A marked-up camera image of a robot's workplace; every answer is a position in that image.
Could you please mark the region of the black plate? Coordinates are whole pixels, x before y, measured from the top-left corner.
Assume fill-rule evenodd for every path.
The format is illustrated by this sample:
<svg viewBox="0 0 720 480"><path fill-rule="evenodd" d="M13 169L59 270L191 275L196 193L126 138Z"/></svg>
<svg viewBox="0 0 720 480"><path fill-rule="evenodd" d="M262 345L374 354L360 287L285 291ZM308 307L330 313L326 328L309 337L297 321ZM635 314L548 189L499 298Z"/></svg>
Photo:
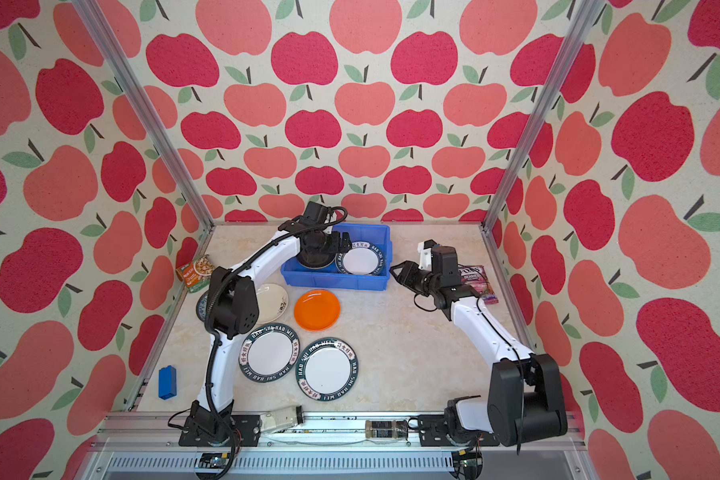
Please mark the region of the black plate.
<svg viewBox="0 0 720 480"><path fill-rule="evenodd" d="M308 270L321 270L329 267L335 262L336 255L317 255L296 257L297 262Z"/></svg>

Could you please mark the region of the green-rim hao wei plate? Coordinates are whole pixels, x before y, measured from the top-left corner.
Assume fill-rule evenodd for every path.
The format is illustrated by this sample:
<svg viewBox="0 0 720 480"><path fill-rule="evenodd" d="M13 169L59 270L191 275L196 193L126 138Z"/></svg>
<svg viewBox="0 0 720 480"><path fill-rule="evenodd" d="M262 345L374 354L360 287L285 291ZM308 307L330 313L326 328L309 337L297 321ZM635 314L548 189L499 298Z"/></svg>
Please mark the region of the green-rim hao wei plate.
<svg viewBox="0 0 720 480"><path fill-rule="evenodd" d="M346 253L336 256L335 264L342 274L378 276L384 266L384 255L375 244L357 241L352 243Z"/></svg>
<svg viewBox="0 0 720 480"><path fill-rule="evenodd" d="M297 385L305 396L330 402L345 396L355 386L359 359L349 343L325 337L302 351L295 372Z"/></svg>
<svg viewBox="0 0 720 480"><path fill-rule="evenodd" d="M292 327L269 323L246 336L238 364L245 378L255 383L270 383L287 375L300 353L300 338Z"/></svg>

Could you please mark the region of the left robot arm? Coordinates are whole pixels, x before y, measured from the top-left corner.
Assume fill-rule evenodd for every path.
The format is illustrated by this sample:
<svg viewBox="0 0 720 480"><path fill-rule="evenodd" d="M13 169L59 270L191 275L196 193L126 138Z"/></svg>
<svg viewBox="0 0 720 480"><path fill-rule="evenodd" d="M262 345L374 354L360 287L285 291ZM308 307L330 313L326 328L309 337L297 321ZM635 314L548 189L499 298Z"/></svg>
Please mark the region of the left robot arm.
<svg viewBox="0 0 720 480"><path fill-rule="evenodd" d="M203 387L190 414L195 424L216 436L233 433L230 416L222 412L234 401L234 364L239 348L259 318L258 284L303 251L336 255L348 252L351 244L350 235L335 231L331 222L303 226L289 221L244 261L230 268L215 268L204 318L211 349Z"/></svg>

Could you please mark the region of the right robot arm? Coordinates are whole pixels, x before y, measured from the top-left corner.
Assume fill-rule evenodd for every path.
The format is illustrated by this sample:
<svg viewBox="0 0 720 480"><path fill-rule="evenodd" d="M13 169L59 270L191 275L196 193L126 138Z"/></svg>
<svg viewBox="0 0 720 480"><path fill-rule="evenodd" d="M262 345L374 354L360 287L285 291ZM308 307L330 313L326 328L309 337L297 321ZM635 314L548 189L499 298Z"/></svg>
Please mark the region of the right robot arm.
<svg viewBox="0 0 720 480"><path fill-rule="evenodd" d="M536 354L490 314L473 286L462 281L456 249L433 240L419 244L419 261L389 268L398 284L433 299L434 308L459 327L491 367L488 396L452 399L444 410L455 444L489 436L517 448L568 432L561 376L548 354Z"/></svg>

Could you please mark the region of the blue plastic bin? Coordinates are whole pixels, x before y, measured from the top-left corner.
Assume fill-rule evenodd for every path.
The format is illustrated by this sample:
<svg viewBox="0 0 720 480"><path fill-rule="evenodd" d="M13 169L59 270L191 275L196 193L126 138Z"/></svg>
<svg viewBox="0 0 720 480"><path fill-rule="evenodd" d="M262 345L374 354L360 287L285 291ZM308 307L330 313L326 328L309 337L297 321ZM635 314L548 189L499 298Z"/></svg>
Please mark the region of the blue plastic bin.
<svg viewBox="0 0 720 480"><path fill-rule="evenodd" d="M376 275L342 273L342 261L336 259L323 269L308 269L296 258L289 259L280 268L285 282L294 287L385 291L390 279L389 261L393 259L393 242L389 226L381 224L342 223L334 231L348 232L353 242L366 242L383 256Z"/></svg>

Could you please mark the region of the purple candy bag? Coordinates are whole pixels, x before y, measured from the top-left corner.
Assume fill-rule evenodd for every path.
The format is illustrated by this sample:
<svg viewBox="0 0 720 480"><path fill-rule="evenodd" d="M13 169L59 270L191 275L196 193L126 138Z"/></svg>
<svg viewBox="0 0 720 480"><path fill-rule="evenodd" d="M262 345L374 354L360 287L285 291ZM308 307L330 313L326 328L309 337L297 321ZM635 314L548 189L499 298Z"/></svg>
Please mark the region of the purple candy bag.
<svg viewBox="0 0 720 480"><path fill-rule="evenodd" d="M498 304L499 300L487 278L485 268L482 265L459 265L461 281L471 286L484 303L487 305Z"/></svg>

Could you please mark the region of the orange plate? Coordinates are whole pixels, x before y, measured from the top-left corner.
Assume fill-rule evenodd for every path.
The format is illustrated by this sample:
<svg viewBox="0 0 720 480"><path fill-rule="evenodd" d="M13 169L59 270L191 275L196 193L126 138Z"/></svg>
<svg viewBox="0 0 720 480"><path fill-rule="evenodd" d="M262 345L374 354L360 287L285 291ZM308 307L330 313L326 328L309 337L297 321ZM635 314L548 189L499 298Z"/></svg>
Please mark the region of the orange plate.
<svg viewBox="0 0 720 480"><path fill-rule="evenodd" d="M333 326L341 313L338 298L328 290L312 290L302 295L294 307L296 323L308 331L322 331Z"/></svg>

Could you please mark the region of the plain cream plate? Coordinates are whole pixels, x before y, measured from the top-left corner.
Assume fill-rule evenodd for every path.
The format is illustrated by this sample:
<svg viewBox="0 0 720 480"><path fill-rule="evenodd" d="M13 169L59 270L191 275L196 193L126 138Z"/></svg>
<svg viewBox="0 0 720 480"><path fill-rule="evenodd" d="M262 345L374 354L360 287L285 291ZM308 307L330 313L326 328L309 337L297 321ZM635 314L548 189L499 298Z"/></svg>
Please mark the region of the plain cream plate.
<svg viewBox="0 0 720 480"><path fill-rule="evenodd" d="M267 283L257 288L256 297L260 324L274 322L287 310L289 296L280 285Z"/></svg>

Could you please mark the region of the orange noodle snack packet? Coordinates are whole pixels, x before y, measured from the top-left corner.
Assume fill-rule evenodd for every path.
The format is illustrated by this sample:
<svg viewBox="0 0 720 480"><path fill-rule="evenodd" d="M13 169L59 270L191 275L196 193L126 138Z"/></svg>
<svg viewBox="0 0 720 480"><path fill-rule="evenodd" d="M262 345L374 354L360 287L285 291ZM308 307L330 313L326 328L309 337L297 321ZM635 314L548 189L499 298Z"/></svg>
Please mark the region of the orange noodle snack packet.
<svg viewBox="0 0 720 480"><path fill-rule="evenodd" d="M209 286L216 266L207 255L198 257L188 264L179 267L176 272L190 293L201 291Z"/></svg>

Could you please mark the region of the grey-green patterned plate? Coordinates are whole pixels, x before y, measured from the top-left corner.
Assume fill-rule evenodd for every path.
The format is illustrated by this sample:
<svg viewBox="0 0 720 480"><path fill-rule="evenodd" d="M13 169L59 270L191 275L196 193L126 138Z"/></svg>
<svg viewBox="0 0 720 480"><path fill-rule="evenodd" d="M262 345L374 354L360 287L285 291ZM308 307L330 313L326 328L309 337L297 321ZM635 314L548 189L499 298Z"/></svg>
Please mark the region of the grey-green patterned plate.
<svg viewBox="0 0 720 480"><path fill-rule="evenodd" d="M204 292L196 303L195 312L196 316L201 322L206 321L207 304L209 300L209 292Z"/></svg>

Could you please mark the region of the small dark electronics module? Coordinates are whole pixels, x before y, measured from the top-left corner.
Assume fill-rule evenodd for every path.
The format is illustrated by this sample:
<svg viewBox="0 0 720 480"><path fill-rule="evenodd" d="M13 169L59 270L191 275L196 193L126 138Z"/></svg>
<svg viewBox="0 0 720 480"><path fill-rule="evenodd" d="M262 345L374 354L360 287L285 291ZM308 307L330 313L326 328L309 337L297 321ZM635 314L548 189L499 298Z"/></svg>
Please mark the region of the small dark electronics module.
<svg viewBox="0 0 720 480"><path fill-rule="evenodd" d="M367 420L365 438L369 440L407 440L408 424L404 420Z"/></svg>

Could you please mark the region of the beige connector box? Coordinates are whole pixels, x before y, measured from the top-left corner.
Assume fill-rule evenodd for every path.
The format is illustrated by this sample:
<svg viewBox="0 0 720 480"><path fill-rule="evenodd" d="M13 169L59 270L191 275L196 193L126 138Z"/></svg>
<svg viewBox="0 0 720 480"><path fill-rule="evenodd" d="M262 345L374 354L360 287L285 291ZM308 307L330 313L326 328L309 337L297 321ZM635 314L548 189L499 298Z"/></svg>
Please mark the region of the beige connector box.
<svg viewBox="0 0 720 480"><path fill-rule="evenodd" d="M269 434L281 432L304 422L303 408L300 405L291 405L260 414L259 432Z"/></svg>

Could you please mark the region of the blue rectangular block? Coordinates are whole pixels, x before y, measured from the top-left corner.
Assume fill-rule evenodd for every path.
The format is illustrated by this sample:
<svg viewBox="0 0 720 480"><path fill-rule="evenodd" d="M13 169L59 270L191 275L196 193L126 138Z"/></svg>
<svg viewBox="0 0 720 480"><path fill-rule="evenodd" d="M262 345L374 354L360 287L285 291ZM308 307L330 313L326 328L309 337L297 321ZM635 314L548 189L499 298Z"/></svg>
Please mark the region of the blue rectangular block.
<svg viewBox="0 0 720 480"><path fill-rule="evenodd" d="M158 372L158 397L169 400L177 396L177 371L174 366L162 367Z"/></svg>

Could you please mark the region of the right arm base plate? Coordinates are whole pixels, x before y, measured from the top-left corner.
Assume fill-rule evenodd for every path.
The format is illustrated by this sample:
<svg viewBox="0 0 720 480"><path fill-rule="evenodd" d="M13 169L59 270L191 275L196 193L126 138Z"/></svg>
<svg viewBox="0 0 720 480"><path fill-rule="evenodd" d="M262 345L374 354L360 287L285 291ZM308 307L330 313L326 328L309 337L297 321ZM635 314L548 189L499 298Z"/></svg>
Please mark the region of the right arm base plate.
<svg viewBox="0 0 720 480"><path fill-rule="evenodd" d="M498 440L492 434L466 430L456 419L445 414L423 414L411 417L408 425L410 430L417 433L422 447L499 446Z"/></svg>

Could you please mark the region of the left aluminium frame post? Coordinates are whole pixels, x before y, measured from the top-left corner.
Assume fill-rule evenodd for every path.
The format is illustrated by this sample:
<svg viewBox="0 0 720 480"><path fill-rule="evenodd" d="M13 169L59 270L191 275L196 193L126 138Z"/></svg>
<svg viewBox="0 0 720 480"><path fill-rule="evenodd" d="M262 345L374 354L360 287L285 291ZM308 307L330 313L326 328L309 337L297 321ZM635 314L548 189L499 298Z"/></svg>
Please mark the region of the left aluminium frame post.
<svg viewBox="0 0 720 480"><path fill-rule="evenodd" d="M73 1L72 4L112 69L115 78L120 82L134 112L144 126L153 146L161 154L178 189L198 219L201 229L204 232L212 233L215 225L210 211L195 187L181 156L167 135L157 110L134 73L103 10L97 1Z"/></svg>

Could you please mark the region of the aluminium frame post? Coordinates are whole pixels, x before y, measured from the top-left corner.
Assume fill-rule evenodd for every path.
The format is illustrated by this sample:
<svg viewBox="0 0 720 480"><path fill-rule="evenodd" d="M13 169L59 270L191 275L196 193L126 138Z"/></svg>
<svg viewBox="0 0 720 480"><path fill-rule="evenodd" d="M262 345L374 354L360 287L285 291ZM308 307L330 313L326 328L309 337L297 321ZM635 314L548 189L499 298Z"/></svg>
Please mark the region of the aluminium frame post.
<svg viewBox="0 0 720 480"><path fill-rule="evenodd" d="M120 82L134 112L144 126L153 146L161 154L178 189L198 219L201 229L204 232L212 233L215 225L210 211L195 187L181 156L167 135L157 110L134 73L103 10L97 1L73 1L72 4L112 69L115 78Z"/></svg>
<svg viewBox="0 0 720 480"><path fill-rule="evenodd" d="M498 219L501 209L505 206L521 167L546 121L548 112L553 108L556 100L562 99L562 85L584 45L593 23L596 21L598 12L605 6L606 2L591 0L578 1L577 4L580 8L573 15L570 28L563 38L560 50L540 90L539 98L534 102L533 110L519 139L518 146L510 156L498 190L493 195L488 213L480 226L480 233L485 238L491 233L493 224Z"/></svg>

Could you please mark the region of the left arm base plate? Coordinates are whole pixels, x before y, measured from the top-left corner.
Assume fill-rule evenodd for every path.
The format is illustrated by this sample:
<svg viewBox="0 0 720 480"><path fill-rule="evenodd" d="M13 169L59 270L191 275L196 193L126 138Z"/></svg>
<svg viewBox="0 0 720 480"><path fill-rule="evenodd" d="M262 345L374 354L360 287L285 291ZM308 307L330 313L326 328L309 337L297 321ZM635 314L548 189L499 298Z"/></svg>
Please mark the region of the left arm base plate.
<svg viewBox="0 0 720 480"><path fill-rule="evenodd" d="M182 447L226 447L236 445L256 447L260 438L261 419L258 415L225 416L224 420L233 424L222 426L213 417L196 415L186 419L181 429L178 444Z"/></svg>

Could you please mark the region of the front aluminium frame rail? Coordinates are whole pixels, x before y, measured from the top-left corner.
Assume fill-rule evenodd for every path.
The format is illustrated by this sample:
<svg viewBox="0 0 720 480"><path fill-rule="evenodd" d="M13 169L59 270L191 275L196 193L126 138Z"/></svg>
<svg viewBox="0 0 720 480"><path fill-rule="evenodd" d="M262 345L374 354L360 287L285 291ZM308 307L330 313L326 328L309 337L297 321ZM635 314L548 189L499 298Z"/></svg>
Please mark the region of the front aluminium frame rail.
<svg viewBox="0 0 720 480"><path fill-rule="evenodd" d="M575 433L521 448L422 447L365 438L367 420L404 420L417 412L307 412L296 427L262 435L256 447L182 447L173 418L161 412L110 415L89 440L75 479L594 479Z"/></svg>

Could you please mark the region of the right aluminium frame post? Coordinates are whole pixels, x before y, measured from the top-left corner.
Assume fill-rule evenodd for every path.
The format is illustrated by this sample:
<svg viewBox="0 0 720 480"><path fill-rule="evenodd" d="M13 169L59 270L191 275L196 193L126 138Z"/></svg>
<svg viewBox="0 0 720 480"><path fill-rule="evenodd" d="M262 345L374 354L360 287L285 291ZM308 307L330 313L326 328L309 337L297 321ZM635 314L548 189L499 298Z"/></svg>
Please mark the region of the right aluminium frame post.
<svg viewBox="0 0 720 480"><path fill-rule="evenodd" d="M491 233L493 224L498 219L501 209L505 206L521 167L546 121L548 112L553 108L556 100L562 99L562 85L584 45L593 23L596 21L598 12L605 6L606 2L591 0L578 1L577 4L580 8L573 15L570 28L563 38L560 50L540 90L539 98L534 102L533 110L519 139L518 146L510 156L498 190L493 195L488 213L480 226L480 233L485 238Z"/></svg>

